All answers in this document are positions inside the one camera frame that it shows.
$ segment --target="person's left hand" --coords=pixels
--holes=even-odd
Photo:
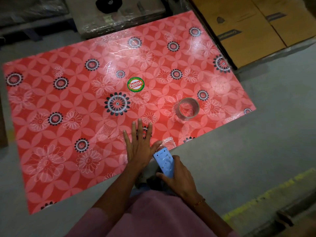
[[[135,164],[141,170],[145,168],[149,161],[152,159],[153,154],[156,152],[162,141],[156,141],[152,147],[150,147],[150,138],[153,130],[152,123],[149,123],[146,138],[143,139],[143,123],[141,119],[138,119],[138,129],[136,135],[136,123],[132,123],[132,143],[124,130],[123,135],[126,143],[127,159],[128,163]]]

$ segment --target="hand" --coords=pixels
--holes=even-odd
[[[138,130],[136,135],[136,123],[132,123],[132,143],[126,133],[123,131],[126,150],[127,150],[127,159],[129,164],[135,164],[140,168],[140,171],[145,168],[149,161],[152,159],[153,154],[156,152],[162,141],[156,141],[152,147],[150,147],[150,138],[153,130],[152,123],[149,123],[148,130],[146,133],[146,138],[143,139],[143,123],[141,119],[138,119]]]
[[[173,178],[168,178],[162,173],[156,173],[156,176],[162,179],[189,207],[193,207],[203,197],[197,192],[191,172],[180,161],[180,157],[177,155],[172,157],[174,159]]]

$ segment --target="tape roll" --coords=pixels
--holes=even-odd
[[[193,114],[190,116],[186,116],[183,112],[180,110],[181,104],[189,104],[192,107]],[[183,98],[177,106],[175,106],[176,115],[181,120],[189,120],[194,118],[200,111],[200,105],[198,104],[197,100],[191,97]]]

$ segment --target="person's right hand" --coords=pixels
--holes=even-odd
[[[197,192],[193,177],[180,161],[180,157],[177,155],[172,157],[174,159],[173,178],[168,178],[162,173],[156,173],[156,176],[162,179],[189,207],[193,208],[203,197]]]

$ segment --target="patelsa logo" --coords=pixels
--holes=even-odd
[[[132,77],[127,82],[127,87],[132,92],[139,92],[144,89],[145,83],[142,78]]]

